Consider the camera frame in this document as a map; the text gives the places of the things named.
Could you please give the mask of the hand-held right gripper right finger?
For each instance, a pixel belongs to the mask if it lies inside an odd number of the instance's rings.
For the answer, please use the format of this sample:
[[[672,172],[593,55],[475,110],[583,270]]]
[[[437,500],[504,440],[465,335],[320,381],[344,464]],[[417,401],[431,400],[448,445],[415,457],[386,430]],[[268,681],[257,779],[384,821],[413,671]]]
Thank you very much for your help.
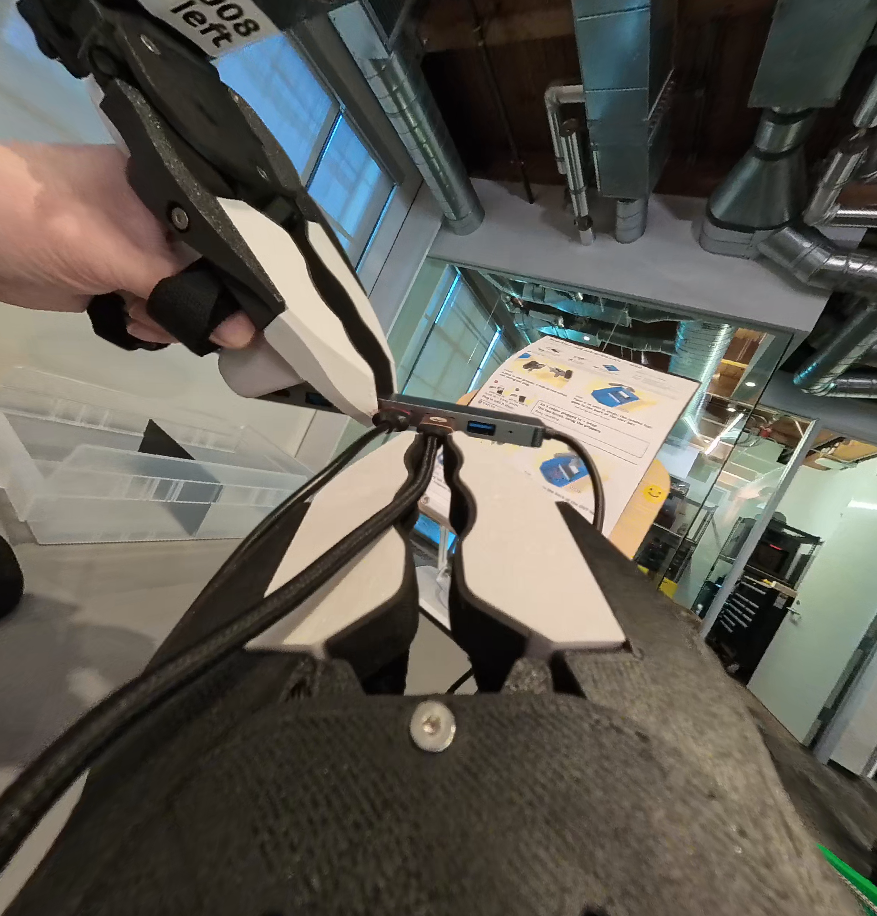
[[[521,660],[629,650],[592,568],[606,538],[502,452],[465,435],[443,450],[456,533],[449,623],[480,693],[500,693]]]

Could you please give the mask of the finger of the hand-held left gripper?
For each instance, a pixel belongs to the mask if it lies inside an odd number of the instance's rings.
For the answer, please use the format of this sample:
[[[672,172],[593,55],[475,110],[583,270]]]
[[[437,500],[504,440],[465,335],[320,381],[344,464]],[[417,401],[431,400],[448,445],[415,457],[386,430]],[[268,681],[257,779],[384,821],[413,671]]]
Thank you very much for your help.
[[[378,398],[395,393],[394,360],[382,327],[345,253],[330,229],[302,216],[297,245],[306,258],[311,281],[330,312],[340,321],[354,350],[373,376]]]
[[[284,228],[241,200],[218,200],[272,282],[283,309],[260,331],[266,348],[292,373],[357,421],[378,410],[375,376],[316,288],[310,258]]]

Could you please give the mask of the black usb cable orange plug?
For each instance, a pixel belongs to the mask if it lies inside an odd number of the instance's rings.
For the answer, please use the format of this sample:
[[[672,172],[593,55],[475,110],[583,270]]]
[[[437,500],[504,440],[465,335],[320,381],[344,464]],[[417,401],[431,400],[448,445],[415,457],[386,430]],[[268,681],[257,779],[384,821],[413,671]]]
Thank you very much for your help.
[[[445,431],[421,427],[413,441],[422,448],[413,461],[412,480],[391,502],[233,622],[124,684],[43,750],[0,795],[0,874],[55,802],[113,742],[161,703],[181,693],[294,611],[376,537],[401,520],[430,482],[435,456],[445,436]]]

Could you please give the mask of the black usb cable red plug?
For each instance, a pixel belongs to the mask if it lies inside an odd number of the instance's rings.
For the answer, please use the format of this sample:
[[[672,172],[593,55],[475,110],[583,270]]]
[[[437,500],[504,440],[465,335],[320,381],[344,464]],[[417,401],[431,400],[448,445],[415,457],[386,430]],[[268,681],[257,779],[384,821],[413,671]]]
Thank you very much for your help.
[[[402,414],[392,411],[384,413],[378,411],[375,414],[373,426],[368,432],[364,433],[359,440],[353,442],[337,457],[333,458],[322,470],[312,476],[304,486],[298,488],[288,498],[284,499],[238,544],[238,547],[226,558],[225,562],[217,569],[197,595],[195,601],[185,612],[182,620],[172,631],[167,641],[173,642],[183,630],[184,624],[195,616],[203,604],[211,601],[220,591],[223,591],[238,576],[239,572],[249,565],[254,554],[269,540],[275,538],[278,531],[287,526],[295,512],[302,508],[307,509],[312,498],[344,471],[352,459],[367,444],[384,434],[406,431],[407,422],[407,418]],[[226,653],[231,650],[237,649],[257,635],[261,635],[274,623],[292,613],[301,603],[307,601],[342,566],[349,563],[360,549],[367,546],[368,539],[377,536],[376,527],[377,522],[375,519],[363,522],[358,530],[349,533],[341,542],[323,552],[301,572],[296,574],[293,579],[281,585],[257,605],[242,610],[228,622],[229,625],[234,627],[232,634],[215,635],[214,633],[206,633],[198,637],[196,641],[188,645],[181,644],[172,651],[167,649],[167,644],[163,644],[144,672],[148,674],[157,673],[161,665],[172,663],[172,659],[178,656],[194,655],[197,659],[213,663],[224,658]]]

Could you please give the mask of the grey usb hub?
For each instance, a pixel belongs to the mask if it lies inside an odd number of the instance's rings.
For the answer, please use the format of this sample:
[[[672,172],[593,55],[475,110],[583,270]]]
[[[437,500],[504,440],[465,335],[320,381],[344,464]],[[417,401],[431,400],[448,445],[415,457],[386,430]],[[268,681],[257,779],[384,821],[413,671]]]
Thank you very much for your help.
[[[261,400],[276,404],[308,407],[341,414],[342,410],[306,383],[292,385],[261,395]],[[442,426],[451,432],[501,444],[539,448],[547,437],[545,424],[536,417],[500,413],[487,408],[448,404],[416,396],[396,395],[379,402],[380,413],[404,415],[405,429]]]

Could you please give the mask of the clear plastic box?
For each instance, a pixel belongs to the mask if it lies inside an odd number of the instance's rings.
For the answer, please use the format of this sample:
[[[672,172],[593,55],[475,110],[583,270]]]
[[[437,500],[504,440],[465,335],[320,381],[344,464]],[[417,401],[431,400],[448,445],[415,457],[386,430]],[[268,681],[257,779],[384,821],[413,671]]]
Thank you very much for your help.
[[[148,419],[194,461],[139,453]],[[309,477],[226,418],[30,368],[0,385],[0,490],[42,545],[239,540]]]

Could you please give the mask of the green plastic bin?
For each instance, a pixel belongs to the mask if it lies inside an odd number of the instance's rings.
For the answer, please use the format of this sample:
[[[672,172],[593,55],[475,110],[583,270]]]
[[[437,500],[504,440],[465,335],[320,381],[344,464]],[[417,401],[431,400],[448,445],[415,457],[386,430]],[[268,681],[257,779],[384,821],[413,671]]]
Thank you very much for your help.
[[[825,846],[819,843],[817,848],[825,861],[833,867],[837,876],[846,884],[849,891],[856,898],[862,914],[877,915],[877,886]]]

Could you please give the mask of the person's left hand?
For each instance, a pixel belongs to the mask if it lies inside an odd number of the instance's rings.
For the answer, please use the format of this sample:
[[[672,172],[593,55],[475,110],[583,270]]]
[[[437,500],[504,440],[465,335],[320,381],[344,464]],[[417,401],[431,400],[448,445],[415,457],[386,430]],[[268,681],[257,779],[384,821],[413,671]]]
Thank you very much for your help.
[[[176,343],[146,303],[185,259],[126,166],[114,145],[0,143],[0,302],[83,313],[93,297],[119,293],[132,337]]]

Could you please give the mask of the large window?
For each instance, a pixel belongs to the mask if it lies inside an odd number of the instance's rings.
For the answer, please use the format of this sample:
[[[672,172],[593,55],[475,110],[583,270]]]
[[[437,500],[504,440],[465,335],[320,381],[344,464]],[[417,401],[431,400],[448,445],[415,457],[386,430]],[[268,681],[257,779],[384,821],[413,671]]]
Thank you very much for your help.
[[[289,156],[370,291],[396,182],[341,100],[285,37],[228,54],[216,67]]]

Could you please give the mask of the black divider plate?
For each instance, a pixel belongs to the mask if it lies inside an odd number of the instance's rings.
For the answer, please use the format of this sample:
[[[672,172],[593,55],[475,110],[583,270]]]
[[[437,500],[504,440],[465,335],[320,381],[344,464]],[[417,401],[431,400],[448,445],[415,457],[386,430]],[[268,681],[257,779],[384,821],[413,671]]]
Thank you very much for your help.
[[[194,461],[194,457],[154,420],[148,419],[138,452],[168,459]]]

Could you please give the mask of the printed instruction sheet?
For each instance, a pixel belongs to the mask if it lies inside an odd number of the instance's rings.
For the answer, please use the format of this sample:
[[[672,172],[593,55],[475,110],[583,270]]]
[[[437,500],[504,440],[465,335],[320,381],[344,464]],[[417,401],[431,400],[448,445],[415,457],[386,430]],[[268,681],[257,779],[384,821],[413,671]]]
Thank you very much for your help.
[[[404,393],[533,416],[584,443],[604,484],[604,533],[626,557],[639,555],[671,491],[664,447],[695,381],[550,334],[513,355],[495,345],[477,365],[444,369],[434,379],[414,373]],[[650,484],[666,498],[648,501]]]

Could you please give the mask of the black tool cabinet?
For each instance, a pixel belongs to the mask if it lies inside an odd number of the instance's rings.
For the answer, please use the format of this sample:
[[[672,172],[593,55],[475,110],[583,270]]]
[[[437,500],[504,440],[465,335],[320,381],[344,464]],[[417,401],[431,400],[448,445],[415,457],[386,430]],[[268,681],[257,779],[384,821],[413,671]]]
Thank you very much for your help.
[[[749,684],[781,624],[794,611],[801,583],[823,541],[776,511],[722,604],[707,644],[726,673]]]

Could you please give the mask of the silver ventilation duct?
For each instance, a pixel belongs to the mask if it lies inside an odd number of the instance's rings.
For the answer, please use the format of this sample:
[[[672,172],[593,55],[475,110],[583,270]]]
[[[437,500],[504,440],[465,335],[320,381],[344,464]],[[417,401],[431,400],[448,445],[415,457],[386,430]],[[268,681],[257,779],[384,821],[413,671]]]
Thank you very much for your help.
[[[419,169],[455,235],[485,213],[424,77],[422,46],[409,24],[415,2],[348,2],[328,13],[378,104]]]
[[[749,99],[761,119],[751,147],[708,198],[698,234],[705,251],[752,258],[759,242],[791,223],[855,223],[839,220],[839,197],[852,180],[877,180],[877,72],[814,189],[805,144],[875,34],[877,2],[776,3]]]

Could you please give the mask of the rectangular metal air duct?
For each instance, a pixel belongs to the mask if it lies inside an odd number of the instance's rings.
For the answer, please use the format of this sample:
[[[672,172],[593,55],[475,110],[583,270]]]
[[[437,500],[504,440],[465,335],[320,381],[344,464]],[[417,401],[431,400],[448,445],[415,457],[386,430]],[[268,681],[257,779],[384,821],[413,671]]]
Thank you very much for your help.
[[[638,241],[670,146],[675,1],[572,3],[590,150],[614,236]]]

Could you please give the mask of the bent silver duct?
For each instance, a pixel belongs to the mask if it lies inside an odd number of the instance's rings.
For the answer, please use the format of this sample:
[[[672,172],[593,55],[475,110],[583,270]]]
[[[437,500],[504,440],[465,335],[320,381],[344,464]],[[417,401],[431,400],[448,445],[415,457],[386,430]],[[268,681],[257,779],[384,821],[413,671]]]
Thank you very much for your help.
[[[792,225],[767,235],[757,250],[801,283],[860,300],[860,308],[797,370],[794,386],[812,396],[877,400],[877,374],[858,369],[877,352],[877,250],[848,250],[814,227]]]

